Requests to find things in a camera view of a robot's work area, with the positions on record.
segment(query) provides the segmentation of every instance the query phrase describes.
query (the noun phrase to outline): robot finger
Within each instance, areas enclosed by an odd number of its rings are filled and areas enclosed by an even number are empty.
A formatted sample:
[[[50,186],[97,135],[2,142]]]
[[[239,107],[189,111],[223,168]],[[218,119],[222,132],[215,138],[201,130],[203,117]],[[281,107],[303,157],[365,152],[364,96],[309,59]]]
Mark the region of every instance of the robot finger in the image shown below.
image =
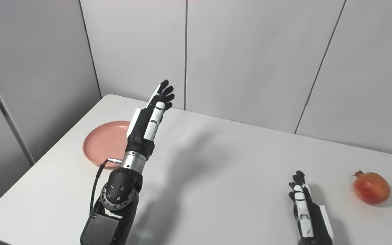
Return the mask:
[[[171,102],[175,98],[175,94],[170,94],[166,96],[166,103]]]
[[[293,182],[288,183],[288,185],[291,187],[291,189],[294,190],[294,187],[295,187],[297,184],[293,181]]]
[[[161,96],[167,96],[168,94],[173,92],[173,86],[169,86],[163,90]]]
[[[163,82],[160,83],[160,87],[157,90],[157,93],[161,93],[163,89],[165,89],[168,86],[168,79],[165,79]]]
[[[292,200],[293,202],[296,202],[296,199],[294,198],[294,191],[290,191],[290,192],[288,193],[288,196],[291,198],[291,200]]]
[[[167,111],[170,108],[172,108],[172,105],[173,105],[172,102],[167,103],[166,106],[164,107],[164,111]]]
[[[297,185],[302,186],[302,181],[301,181],[301,179],[300,179],[296,174],[293,175],[293,180],[295,181],[295,183],[296,183]]]

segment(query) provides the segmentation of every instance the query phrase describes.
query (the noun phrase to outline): silver cylindrical joint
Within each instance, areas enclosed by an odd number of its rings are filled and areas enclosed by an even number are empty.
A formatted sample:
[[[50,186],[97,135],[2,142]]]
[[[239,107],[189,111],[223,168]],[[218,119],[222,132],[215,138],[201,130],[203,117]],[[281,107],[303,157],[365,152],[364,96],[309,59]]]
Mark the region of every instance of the silver cylindrical joint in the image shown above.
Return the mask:
[[[127,151],[120,166],[142,173],[145,163],[146,157],[144,155],[135,151]]]

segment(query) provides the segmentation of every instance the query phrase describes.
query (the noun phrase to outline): robotic hand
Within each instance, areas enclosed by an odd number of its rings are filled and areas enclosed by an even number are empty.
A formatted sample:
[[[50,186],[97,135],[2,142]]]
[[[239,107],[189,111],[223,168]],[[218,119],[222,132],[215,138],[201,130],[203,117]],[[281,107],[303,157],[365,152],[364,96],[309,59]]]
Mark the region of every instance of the robotic hand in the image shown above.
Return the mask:
[[[294,182],[289,185],[293,191],[289,193],[294,202],[294,216],[299,227],[299,245],[332,245],[333,232],[324,205],[312,201],[305,174],[298,170],[293,175]]]
[[[81,234],[81,245],[124,245],[134,222],[138,194],[143,184],[143,168],[154,151],[154,138],[163,113],[172,107],[173,87],[163,81],[144,109],[136,109],[128,128],[123,160],[108,158],[98,169],[91,199],[89,219]],[[98,178],[108,161],[119,163],[93,205]],[[106,210],[114,214],[107,215]]]

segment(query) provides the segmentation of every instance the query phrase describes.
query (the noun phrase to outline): black fingertip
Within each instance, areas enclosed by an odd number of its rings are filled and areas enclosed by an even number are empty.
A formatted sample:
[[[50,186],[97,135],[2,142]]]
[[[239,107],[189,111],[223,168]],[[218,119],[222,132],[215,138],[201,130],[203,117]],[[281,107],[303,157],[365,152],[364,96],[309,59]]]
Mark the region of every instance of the black fingertip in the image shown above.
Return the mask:
[[[173,92],[173,86],[169,86],[167,88],[165,88],[165,90],[163,91],[162,95],[168,95],[170,93]]]
[[[160,83],[160,92],[168,86],[168,79]]]
[[[294,190],[294,187],[296,186],[296,183],[290,182],[290,183],[288,183],[288,185],[291,187],[291,189]]]
[[[167,111],[170,108],[172,108],[172,105],[173,105],[172,102],[167,103],[166,106],[164,107],[164,111]]]
[[[290,196],[291,200],[296,201],[296,198],[294,198],[294,191],[291,191],[288,193],[288,195]]]
[[[302,185],[300,178],[297,175],[293,175],[293,180],[298,184],[298,185]]]
[[[166,96],[166,101],[171,102],[174,98],[175,98],[175,94],[170,94],[170,95]]]

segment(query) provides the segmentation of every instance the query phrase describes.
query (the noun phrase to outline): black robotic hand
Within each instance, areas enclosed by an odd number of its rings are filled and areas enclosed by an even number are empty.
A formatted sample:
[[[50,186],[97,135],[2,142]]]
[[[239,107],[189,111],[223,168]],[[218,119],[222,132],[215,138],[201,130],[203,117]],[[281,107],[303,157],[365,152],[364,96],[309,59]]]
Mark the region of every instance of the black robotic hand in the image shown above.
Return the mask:
[[[298,170],[289,183],[294,217],[300,233],[299,245],[332,245],[333,232],[324,205],[312,201],[305,174]]]
[[[143,168],[154,151],[154,138],[163,113],[172,107],[175,95],[168,80],[155,90],[148,105],[137,109],[129,125],[122,160],[108,158],[98,169],[93,184],[90,215],[81,234],[81,245],[124,245],[134,222]],[[107,161],[120,163],[114,169],[93,205],[96,184]],[[117,215],[108,215],[106,211]]]
[[[175,98],[173,86],[164,80],[154,91],[148,105],[140,110],[137,108],[128,129],[128,144],[125,152],[138,152],[146,160],[154,151],[154,138],[163,113],[172,107]]]

